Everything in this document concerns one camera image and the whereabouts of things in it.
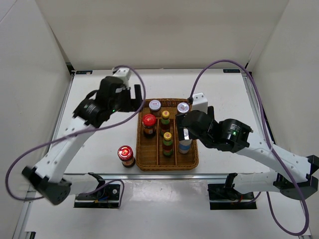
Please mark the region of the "white-lid spice jar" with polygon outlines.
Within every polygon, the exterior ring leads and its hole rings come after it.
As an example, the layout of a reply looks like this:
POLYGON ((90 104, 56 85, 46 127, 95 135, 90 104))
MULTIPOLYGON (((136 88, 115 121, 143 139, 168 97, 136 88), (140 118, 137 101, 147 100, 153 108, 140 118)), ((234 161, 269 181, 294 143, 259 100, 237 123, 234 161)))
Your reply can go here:
POLYGON ((188 103, 182 102, 177 105, 177 115, 183 115, 190 111, 190 106, 188 103))
POLYGON ((152 115, 156 118, 161 117, 161 103, 159 100, 151 100, 149 102, 149 109, 152 115))

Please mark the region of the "yellow-cap chili bottle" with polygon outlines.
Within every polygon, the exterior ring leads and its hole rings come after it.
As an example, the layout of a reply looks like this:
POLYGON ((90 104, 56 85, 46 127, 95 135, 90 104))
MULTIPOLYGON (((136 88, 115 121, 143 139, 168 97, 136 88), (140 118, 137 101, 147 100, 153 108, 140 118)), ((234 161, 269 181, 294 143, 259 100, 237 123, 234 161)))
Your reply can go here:
POLYGON ((165 110, 161 114, 160 134, 163 136, 166 132, 170 132, 170 113, 165 110))
POLYGON ((170 132, 165 132, 163 134, 162 153, 166 157, 171 157, 173 154, 173 140, 170 132))

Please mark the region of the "silver-cap pepper shaker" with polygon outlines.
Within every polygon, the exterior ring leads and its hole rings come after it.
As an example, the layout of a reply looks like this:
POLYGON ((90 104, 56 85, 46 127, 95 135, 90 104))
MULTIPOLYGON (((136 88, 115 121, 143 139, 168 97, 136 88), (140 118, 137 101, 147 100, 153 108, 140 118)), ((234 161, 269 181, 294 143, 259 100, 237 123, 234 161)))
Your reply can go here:
POLYGON ((192 139, 189 136, 189 131, 183 128, 183 131, 179 136, 178 150, 182 154, 187 154, 191 148, 192 139))

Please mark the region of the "red-lid sauce jar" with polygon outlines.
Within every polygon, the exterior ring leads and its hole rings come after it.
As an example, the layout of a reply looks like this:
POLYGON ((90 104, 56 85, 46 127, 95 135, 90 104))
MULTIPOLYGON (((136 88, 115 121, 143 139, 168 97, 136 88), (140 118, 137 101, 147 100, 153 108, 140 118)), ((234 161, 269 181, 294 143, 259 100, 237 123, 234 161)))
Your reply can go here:
POLYGON ((153 137, 156 135, 157 119, 152 114, 146 114, 142 118, 143 133, 145 137, 153 137))
POLYGON ((130 168, 135 164, 133 150, 128 145, 123 145, 118 149, 118 158, 124 167, 130 168))

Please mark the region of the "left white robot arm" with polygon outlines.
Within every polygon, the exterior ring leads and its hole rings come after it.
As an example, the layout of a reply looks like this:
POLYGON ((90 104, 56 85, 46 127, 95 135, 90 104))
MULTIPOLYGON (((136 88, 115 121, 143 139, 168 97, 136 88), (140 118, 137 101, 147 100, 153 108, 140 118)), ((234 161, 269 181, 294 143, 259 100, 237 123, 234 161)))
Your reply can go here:
POLYGON ((128 82, 107 76, 100 87, 87 94, 73 112, 65 135, 53 141, 51 149, 33 167, 25 167, 22 175, 33 188, 53 205, 61 204, 70 195, 103 197, 107 183, 98 174, 89 172, 71 177, 65 170, 83 144, 108 121, 115 112, 136 115, 145 103, 145 86, 135 84, 131 98, 128 82))

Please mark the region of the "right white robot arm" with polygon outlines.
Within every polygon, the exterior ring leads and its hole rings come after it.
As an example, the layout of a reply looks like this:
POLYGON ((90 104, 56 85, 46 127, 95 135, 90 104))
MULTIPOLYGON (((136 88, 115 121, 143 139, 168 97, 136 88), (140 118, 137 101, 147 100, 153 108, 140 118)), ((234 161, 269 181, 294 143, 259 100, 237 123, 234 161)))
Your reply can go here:
POLYGON ((298 156, 277 145, 267 145, 246 124, 225 119, 217 122, 214 108, 193 110, 175 116, 179 139, 198 139, 206 148, 231 152, 251 158, 267 167, 264 173, 230 173, 220 192, 229 199, 250 192, 278 192, 294 199, 307 199, 318 191, 319 180, 313 176, 319 168, 318 157, 298 156))

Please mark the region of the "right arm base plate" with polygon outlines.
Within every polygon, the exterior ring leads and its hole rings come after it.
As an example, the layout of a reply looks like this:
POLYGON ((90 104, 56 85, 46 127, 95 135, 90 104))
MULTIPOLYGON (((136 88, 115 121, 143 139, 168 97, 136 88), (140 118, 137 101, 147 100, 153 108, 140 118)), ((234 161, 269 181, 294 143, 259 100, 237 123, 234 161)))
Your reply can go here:
POLYGON ((255 210, 261 193, 240 194, 224 187, 225 180, 208 180, 210 210, 255 210))

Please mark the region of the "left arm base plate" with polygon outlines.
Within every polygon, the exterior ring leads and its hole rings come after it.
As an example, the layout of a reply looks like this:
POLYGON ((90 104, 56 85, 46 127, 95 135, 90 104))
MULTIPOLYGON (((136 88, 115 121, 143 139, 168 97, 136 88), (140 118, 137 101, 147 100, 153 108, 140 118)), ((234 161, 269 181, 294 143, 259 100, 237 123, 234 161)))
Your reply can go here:
POLYGON ((98 181, 97 192, 75 197, 74 208, 119 209, 122 204, 125 184, 121 179, 106 182, 100 175, 89 173, 98 181))

